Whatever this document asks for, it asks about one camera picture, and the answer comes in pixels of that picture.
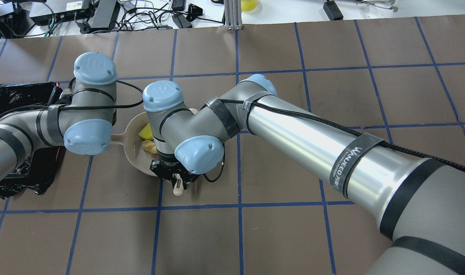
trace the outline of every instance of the silver metal arm tube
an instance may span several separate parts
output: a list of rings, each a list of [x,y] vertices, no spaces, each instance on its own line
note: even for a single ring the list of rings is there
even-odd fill
[[[76,82],[70,108],[113,106],[117,98],[114,62],[99,53],[75,61]],[[107,149],[115,109],[16,112],[0,119],[0,181],[31,152],[65,146],[77,154],[96,155]]]

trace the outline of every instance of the power adapter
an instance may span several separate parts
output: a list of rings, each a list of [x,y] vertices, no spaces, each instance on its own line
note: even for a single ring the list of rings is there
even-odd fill
[[[334,0],[326,0],[323,9],[325,10],[330,21],[343,20],[343,14],[337,7]]]

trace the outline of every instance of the velcro strap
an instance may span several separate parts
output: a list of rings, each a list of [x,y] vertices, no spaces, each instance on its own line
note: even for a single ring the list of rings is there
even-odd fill
[[[243,127],[248,129],[248,132],[250,132],[253,135],[255,135],[255,133],[251,131],[250,125],[248,124],[248,118],[250,117],[250,111],[251,111],[253,102],[258,101],[260,98],[267,96],[267,95],[273,95],[273,94],[266,92],[266,91],[260,91],[250,96],[248,99],[246,99],[243,102],[243,107],[241,108],[242,112],[241,112],[241,115],[239,116],[239,122],[241,122]]]
[[[222,125],[226,129],[230,138],[236,136],[237,133],[241,131],[239,125],[234,119],[234,116],[218,97],[210,99],[205,104],[212,110],[212,112],[214,112],[219,120],[221,120]]]
[[[372,134],[364,133],[352,141],[334,162],[329,176],[329,185],[348,198],[348,181],[360,159],[372,148],[384,141]]]

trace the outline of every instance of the beige plastic plate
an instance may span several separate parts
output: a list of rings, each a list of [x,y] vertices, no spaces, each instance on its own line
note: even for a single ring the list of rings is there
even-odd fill
[[[191,108],[192,113],[197,113],[197,110]],[[110,144],[120,144],[124,147],[129,162],[144,174],[156,176],[149,166],[152,160],[158,158],[158,155],[146,152],[141,147],[142,138],[139,132],[149,123],[146,112],[140,113],[129,122],[126,130],[122,134],[112,134]]]

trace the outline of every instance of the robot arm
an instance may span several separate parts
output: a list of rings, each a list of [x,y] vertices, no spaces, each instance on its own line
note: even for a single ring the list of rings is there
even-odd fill
[[[114,105],[114,62],[104,54],[88,52],[76,59],[74,73],[71,105],[51,105],[47,110],[16,112],[0,118],[0,181],[40,148],[64,145],[74,153],[87,155],[107,149],[115,110],[78,108]]]
[[[210,171],[222,158],[221,144],[248,129],[375,217],[394,245],[368,274],[465,274],[464,172],[434,159],[408,159],[378,146],[381,139],[374,136],[356,137],[275,112],[311,116],[279,99],[261,75],[226,92],[221,103],[208,101],[196,115],[173,82],[150,84],[143,98],[158,139],[160,160],[151,167],[158,176],[169,179],[171,171],[183,178]]]

